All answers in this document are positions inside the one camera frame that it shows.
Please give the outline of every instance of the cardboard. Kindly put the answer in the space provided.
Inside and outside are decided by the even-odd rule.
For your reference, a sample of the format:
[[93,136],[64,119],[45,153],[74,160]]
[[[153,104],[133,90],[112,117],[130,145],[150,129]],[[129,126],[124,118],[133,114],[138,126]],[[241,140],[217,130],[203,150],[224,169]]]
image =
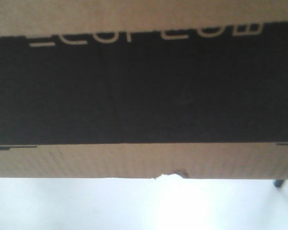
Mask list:
[[0,1],[0,36],[0,177],[288,179],[288,1]]
[[288,179],[288,145],[49,145],[0,151],[0,177]]

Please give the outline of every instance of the brown cardboard surface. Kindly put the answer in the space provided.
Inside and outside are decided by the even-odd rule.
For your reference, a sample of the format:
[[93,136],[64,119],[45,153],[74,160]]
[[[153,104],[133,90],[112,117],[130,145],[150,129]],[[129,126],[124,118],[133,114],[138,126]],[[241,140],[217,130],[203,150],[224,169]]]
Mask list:
[[0,36],[288,21],[288,0],[0,0]]
[[0,151],[0,177],[288,179],[288,145],[185,143],[45,145]]
[[[288,21],[288,0],[0,0],[0,36]],[[0,177],[288,179],[275,143],[52,145],[0,151]]]

